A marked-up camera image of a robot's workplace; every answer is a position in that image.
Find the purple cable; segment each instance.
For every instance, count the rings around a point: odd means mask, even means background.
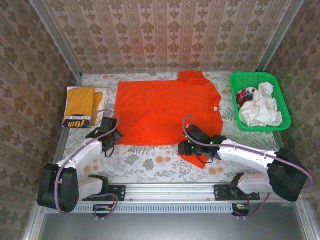
[[[90,128],[92,127],[92,119],[93,117],[97,114],[97,113],[100,113],[100,112],[112,112],[117,121],[116,121],[116,124],[114,126],[114,128],[112,128],[110,131],[107,131],[106,133],[100,135],[100,136],[97,136],[96,138],[86,142],[85,144],[83,144],[81,147],[79,147],[70,157],[69,157],[69,160],[66,160],[62,165],[61,167],[59,168],[57,174],[56,174],[56,177],[55,177],[55,181],[54,181],[54,204],[55,204],[55,208],[56,210],[61,213],[61,214],[64,214],[64,212],[61,210],[60,206],[59,206],[59,200],[58,200],[58,184],[59,184],[59,178],[60,178],[60,175],[61,175],[61,172],[62,170],[64,169],[64,167],[69,163],[69,161],[71,161],[82,149],[84,149],[86,146],[88,146],[89,144],[91,144],[92,142],[94,142],[95,140],[98,140],[100,138],[103,138],[104,136],[106,135],[109,135],[110,133],[112,133],[113,131],[115,131],[119,125],[119,116],[118,114],[115,112],[115,111],[112,111],[110,109],[102,109],[102,110],[99,110],[99,111],[96,111],[94,114],[92,114],[91,118],[90,118]]]
[[[91,195],[91,196],[89,197],[89,198],[100,198],[100,197],[108,197],[108,196],[112,196],[112,197],[115,198],[115,204],[114,204],[113,208],[110,210],[110,212],[103,217],[104,219],[110,217],[110,215],[111,215],[111,214],[113,213],[113,211],[116,209],[116,207],[117,207],[117,205],[118,205],[118,196],[115,195],[115,194],[113,194],[113,193],[105,193],[105,194],[101,194],[101,195]],[[95,208],[95,210],[94,210],[94,212],[93,212],[93,215],[94,215],[95,217],[98,217],[98,216],[97,216],[97,210],[98,210],[98,209],[101,209],[101,208],[104,208],[104,206],[100,206],[100,207],[96,207],[96,208]]]
[[[260,206],[259,206],[253,213],[250,213],[250,214],[247,215],[247,216],[243,216],[240,212],[235,211],[235,210],[233,210],[233,212],[236,213],[236,214],[238,214],[239,216],[243,217],[243,219],[248,218],[248,217],[251,217],[251,216],[255,215],[257,212],[260,211],[260,209],[261,209],[261,208],[263,207],[263,205],[266,203],[266,201],[267,201],[267,199],[269,198],[269,196],[270,196],[270,192],[267,193],[267,195],[265,196],[265,198],[264,198],[263,202],[260,204]]]
[[[193,123],[193,117],[191,115],[186,115],[183,120],[182,120],[182,129],[183,129],[183,132],[184,134],[187,136],[188,140],[190,140],[191,142],[194,142],[195,144],[198,144],[198,145],[201,145],[201,146],[205,146],[205,147],[230,147],[230,148],[236,148],[236,149],[241,149],[241,150],[244,150],[244,151],[247,151],[249,153],[254,153],[254,154],[257,154],[257,155],[260,155],[260,156],[264,156],[264,157],[267,157],[267,158],[271,158],[271,159],[274,159],[278,162],[281,162],[283,164],[287,164],[295,169],[298,169],[299,171],[303,172],[310,180],[310,183],[304,187],[304,189],[310,189],[312,188],[313,184],[314,184],[314,179],[312,178],[312,176],[310,175],[310,173],[306,170],[304,170],[302,167],[296,165],[296,164],[293,164],[289,161],[286,161],[286,160],[283,160],[279,157],[276,157],[276,156],[272,156],[270,154],[264,154],[260,151],[257,151],[257,150],[253,150],[253,149],[249,149],[249,148],[246,148],[246,147],[243,147],[243,146],[237,146],[237,145],[232,145],[232,144],[207,144],[207,143],[202,143],[202,142],[199,142],[197,140],[194,140],[193,138],[191,138],[186,129],[185,129],[185,122],[186,122],[186,119],[187,118],[190,118],[190,125]]]

